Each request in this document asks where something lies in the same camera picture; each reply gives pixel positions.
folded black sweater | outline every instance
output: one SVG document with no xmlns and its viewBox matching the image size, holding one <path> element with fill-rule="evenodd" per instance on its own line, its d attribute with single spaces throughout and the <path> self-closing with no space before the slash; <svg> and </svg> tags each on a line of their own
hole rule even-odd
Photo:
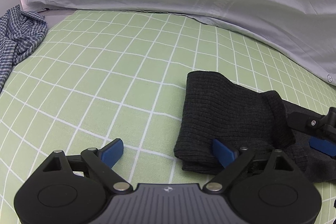
<svg viewBox="0 0 336 224">
<path fill-rule="evenodd" d="M 310 136 L 291 130 L 291 112 L 321 115 L 282 100 L 274 91 L 258 93 L 235 85 L 217 72 L 188 74 L 180 133 L 174 148 L 182 169 L 218 174 L 223 167 L 212 154 L 212 140 L 247 146 L 256 157 L 283 150 L 311 182 L 336 179 L 336 161 L 310 148 Z"/>
</svg>

green grid mat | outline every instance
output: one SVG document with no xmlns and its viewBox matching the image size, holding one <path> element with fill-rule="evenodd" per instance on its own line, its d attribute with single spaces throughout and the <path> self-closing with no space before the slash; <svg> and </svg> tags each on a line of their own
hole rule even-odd
<svg viewBox="0 0 336 224">
<path fill-rule="evenodd" d="M 187 73 L 218 71 L 232 82 L 325 114 L 335 87 L 264 44 L 169 14 L 76 11 L 17 65 L 0 95 L 0 223 L 19 223 L 16 191 L 55 149 L 67 155 L 125 144 L 113 169 L 136 186 L 206 183 L 173 155 Z M 318 224 L 336 218 L 336 187 L 319 183 Z"/>
</svg>

